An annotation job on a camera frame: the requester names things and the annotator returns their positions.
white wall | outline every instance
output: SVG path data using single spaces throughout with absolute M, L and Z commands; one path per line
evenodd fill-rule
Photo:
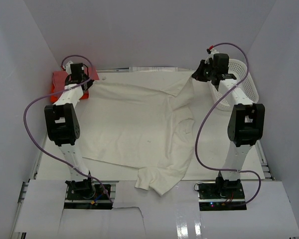
M 25 0 L 55 58 L 82 54 L 98 69 L 196 69 L 212 44 L 248 51 L 275 0 Z M 240 58 L 229 48 L 232 57 Z
M 266 107 L 264 152 L 299 226 L 299 1 L 275 3 L 248 56 Z
M 26 105 L 46 94 L 57 63 L 22 0 L 0 0 L 0 239 L 9 237 L 23 181 L 38 150 L 23 127 Z M 34 136 L 46 129 L 43 105 L 29 113 Z

white laundry basket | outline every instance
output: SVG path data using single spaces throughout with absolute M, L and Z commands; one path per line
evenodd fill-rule
M 247 66 L 244 62 L 236 60 L 236 59 L 229 59 L 229 70 L 228 73 L 234 74 L 237 78 L 237 82 L 243 79 L 246 75 Z M 212 96 L 214 102 L 218 101 L 223 95 L 219 93 L 216 88 L 210 83 L 209 87 L 212 91 Z M 250 73 L 248 73 L 248 77 L 244 80 L 243 83 L 239 85 L 239 87 L 243 90 L 243 92 L 248 96 L 253 102 L 257 103 L 259 100 L 259 95 L 257 93 L 253 78 L 251 77 Z M 217 108 L 222 111 L 231 111 L 233 106 L 230 106 L 227 100 L 223 99 L 218 105 Z

white table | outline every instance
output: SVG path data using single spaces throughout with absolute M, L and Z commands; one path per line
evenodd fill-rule
M 183 77 L 189 77 L 193 72 L 131 72 L 131 73 L 99 73 L 100 79 L 105 79 L 111 83 L 126 83 L 143 87 L 150 87 L 156 84 L 168 86 L 174 81 Z M 208 83 L 197 82 L 193 80 L 195 97 L 190 104 L 190 109 L 194 115 L 193 137 L 196 138 L 199 126 L 213 105 L 211 92 Z M 86 101 L 81 101 L 76 106 L 78 119 L 82 113 Z M 227 136 L 227 125 L 230 118 L 230 112 L 223 112 L 215 109 L 206 122 L 200 140 L 199 155 L 204 163 L 211 167 L 222 167 L 226 159 L 229 148 L 229 139 Z M 47 139 L 44 149 L 48 152 L 61 157 L 62 153 L 49 139 Z M 114 165 L 110 163 L 85 159 L 86 165 L 91 174 L 103 181 L 122 181 L 136 180 L 138 170 L 135 168 Z M 255 147 L 247 155 L 243 170 L 254 170 L 262 179 L 264 174 L 261 167 L 260 157 Z M 214 180 L 217 172 L 203 168 L 193 155 L 190 166 L 183 180 Z M 70 172 L 66 165 L 58 162 L 46 155 L 41 158 L 37 179 L 62 179 L 69 180 Z M 254 174 L 245 173 L 241 179 L 256 179 Z

garment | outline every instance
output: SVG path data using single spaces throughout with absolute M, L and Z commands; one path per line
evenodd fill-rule
M 185 175 L 193 154 L 192 80 L 164 90 L 97 82 L 80 118 L 85 158 L 139 169 L 136 187 L 163 195 Z

black wire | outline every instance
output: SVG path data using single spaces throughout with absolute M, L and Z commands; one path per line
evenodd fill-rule
M 87 69 L 87 71 L 88 71 L 88 77 L 89 77 L 89 68 L 87 67 L 87 65 L 85 65 L 84 63 L 83 63 L 83 66 L 85 66 L 86 67 L 86 69 Z

